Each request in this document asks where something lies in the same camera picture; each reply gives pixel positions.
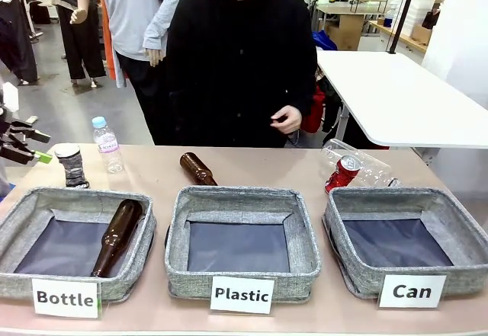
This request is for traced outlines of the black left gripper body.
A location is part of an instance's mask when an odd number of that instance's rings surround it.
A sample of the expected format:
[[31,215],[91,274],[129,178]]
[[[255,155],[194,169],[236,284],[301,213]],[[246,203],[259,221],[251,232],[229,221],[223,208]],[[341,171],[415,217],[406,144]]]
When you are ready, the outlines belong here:
[[2,148],[12,148],[13,145],[11,143],[10,138],[8,137],[8,130],[11,127],[11,122],[13,119],[12,112],[6,108],[5,106],[1,106],[0,108],[1,116],[0,116],[0,124],[1,124],[1,147]]

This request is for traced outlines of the person's left hand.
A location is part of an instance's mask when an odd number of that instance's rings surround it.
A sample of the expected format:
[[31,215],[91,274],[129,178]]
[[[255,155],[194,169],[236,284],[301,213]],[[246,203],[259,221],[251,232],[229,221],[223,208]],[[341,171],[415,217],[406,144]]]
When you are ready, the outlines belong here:
[[301,112],[290,105],[282,107],[271,117],[271,126],[285,135],[289,135],[300,128]]

